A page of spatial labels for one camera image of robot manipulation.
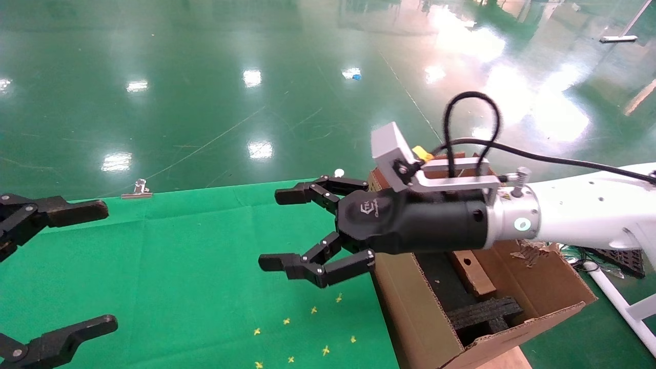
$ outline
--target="metal clip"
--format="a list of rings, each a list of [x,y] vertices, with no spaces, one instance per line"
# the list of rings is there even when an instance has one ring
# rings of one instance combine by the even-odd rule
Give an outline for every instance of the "metal clip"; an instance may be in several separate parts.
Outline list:
[[[134,183],[134,192],[131,194],[122,194],[121,198],[124,200],[129,200],[133,198],[151,198],[153,193],[150,192],[150,189],[146,187],[145,179],[137,179]]]

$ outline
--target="robotic arm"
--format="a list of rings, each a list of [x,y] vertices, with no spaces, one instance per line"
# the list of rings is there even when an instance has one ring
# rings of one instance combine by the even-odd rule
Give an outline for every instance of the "robotic arm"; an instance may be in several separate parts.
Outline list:
[[[494,175],[429,179],[447,160],[422,163],[394,122],[373,131],[371,151],[390,188],[367,192],[367,183],[322,176],[277,190],[281,205],[315,202],[335,215],[335,232],[304,255],[261,255],[264,271],[285,271],[320,288],[373,270],[375,253],[487,249],[499,240],[558,241],[582,247],[642,248],[656,261],[656,186],[619,174],[598,172],[528,183],[530,170]],[[455,160],[472,169],[477,158]],[[483,160],[483,172],[489,163]],[[655,176],[656,163],[623,169]],[[342,248],[349,255],[327,263]]]
[[[109,215],[101,200],[68,203],[61,196],[29,199],[0,196],[0,263],[45,227],[98,221]],[[24,345],[0,333],[0,369],[50,369],[73,360],[84,342],[118,329],[116,317],[103,315],[48,332]]]

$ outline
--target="green floor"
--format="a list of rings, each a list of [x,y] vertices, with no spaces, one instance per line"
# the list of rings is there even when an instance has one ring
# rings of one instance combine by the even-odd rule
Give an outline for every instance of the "green floor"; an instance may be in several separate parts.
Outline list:
[[[642,0],[0,0],[0,190],[69,199],[372,168],[369,132],[396,121],[440,142],[444,104],[491,95],[501,142],[612,165],[656,161],[656,6]],[[361,80],[350,78],[359,70]],[[454,136],[486,138],[463,102]],[[534,180],[580,173],[492,152]],[[620,281],[629,300],[656,276]],[[594,339],[573,341],[589,330]],[[536,368],[656,367],[602,299],[524,346]]]

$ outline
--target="green cloth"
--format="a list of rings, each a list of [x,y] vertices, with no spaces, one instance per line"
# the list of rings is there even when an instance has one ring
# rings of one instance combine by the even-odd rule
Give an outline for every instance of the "green cloth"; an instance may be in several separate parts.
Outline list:
[[[44,230],[0,266],[0,332],[27,343],[115,315],[67,369],[398,368],[369,275],[321,290],[260,270],[334,230],[315,204],[275,204],[295,183],[110,198],[106,220]]]

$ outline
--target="yellow connector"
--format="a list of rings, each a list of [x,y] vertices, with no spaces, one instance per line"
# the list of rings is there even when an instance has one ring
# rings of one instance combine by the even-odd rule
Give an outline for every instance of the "yellow connector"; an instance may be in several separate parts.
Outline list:
[[[428,151],[424,150],[424,148],[421,147],[421,146],[413,147],[412,151],[415,153],[415,155],[417,155],[418,158],[425,161],[426,163],[428,163],[429,161],[435,159],[435,156],[433,156]]]

